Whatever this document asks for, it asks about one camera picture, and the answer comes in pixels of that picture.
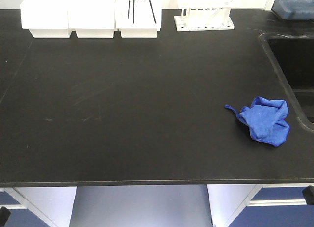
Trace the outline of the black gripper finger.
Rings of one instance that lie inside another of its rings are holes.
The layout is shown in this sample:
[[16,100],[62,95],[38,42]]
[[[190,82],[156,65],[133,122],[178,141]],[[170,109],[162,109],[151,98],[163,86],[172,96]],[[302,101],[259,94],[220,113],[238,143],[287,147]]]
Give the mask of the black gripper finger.
[[0,208],[0,226],[3,227],[7,223],[11,212],[6,207]]
[[307,205],[314,205],[314,186],[307,186],[302,190],[302,194]]

